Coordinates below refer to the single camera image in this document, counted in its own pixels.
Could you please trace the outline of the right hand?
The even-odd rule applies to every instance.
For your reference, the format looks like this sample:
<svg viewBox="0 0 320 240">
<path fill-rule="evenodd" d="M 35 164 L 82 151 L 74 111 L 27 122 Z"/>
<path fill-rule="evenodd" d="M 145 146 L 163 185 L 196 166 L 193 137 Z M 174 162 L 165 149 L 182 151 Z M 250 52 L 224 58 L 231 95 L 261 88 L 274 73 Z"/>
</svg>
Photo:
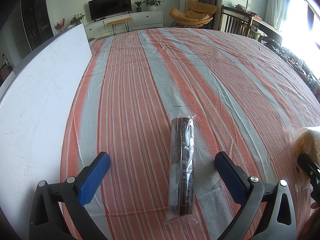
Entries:
<svg viewBox="0 0 320 240">
<path fill-rule="evenodd" d="M 306 224 L 300 233 L 299 239 L 304 239 L 307 236 L 307 234 L 311 231 L 312 227 L 314 226 L 317 217 L 319 216 L 319 204 L 317 202 L 313 202 L 310 205 L 310 208 L 314 210 L 314 212 L 306 221 Z"/>
</svg>

